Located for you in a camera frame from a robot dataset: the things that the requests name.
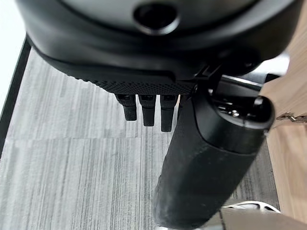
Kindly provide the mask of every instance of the black frame edge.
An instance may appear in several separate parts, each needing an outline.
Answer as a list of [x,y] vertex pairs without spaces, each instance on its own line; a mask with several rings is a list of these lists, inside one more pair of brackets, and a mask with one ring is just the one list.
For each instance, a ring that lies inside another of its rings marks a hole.
[[30,50],[31,46],[25,38],[0,116],[0,160]]

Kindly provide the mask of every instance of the metal clip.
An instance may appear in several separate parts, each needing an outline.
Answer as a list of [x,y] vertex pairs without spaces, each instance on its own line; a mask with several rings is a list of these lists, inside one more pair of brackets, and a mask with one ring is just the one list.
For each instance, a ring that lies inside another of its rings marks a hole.
[[295,117],[293,113],[284,113],[283,115],[277,118],[278,121],[290,120],[293,123],[307,123],[307,113],[302,114],[301,116]]

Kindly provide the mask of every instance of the white surface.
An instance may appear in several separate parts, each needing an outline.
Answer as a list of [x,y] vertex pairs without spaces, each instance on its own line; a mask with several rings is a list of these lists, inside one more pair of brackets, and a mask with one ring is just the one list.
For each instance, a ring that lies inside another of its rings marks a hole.
[[3,109],[25,29],[14,0],[0,0],[0,112]]

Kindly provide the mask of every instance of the textured grip surface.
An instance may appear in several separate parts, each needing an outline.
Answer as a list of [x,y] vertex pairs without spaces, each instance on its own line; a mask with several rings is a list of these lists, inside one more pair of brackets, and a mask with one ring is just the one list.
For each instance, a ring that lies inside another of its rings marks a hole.
[[188,100],[156,188],[156,223],[179,230],[203,225],[229,198],[256,155],[257,151],[238,154],[207,143],[199,133],[192,101]]

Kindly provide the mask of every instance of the gray carpet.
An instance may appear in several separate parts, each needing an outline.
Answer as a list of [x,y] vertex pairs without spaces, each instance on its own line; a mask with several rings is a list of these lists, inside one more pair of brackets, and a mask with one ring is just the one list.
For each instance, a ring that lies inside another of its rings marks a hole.
[[[160,131],[159,112],[155,127],[143,127],[140,107],[126,122],[114,95],[31,51],[0,162],[0,230],[153,230],[172,136]],[[279,206],[266,144],[237,200]]]

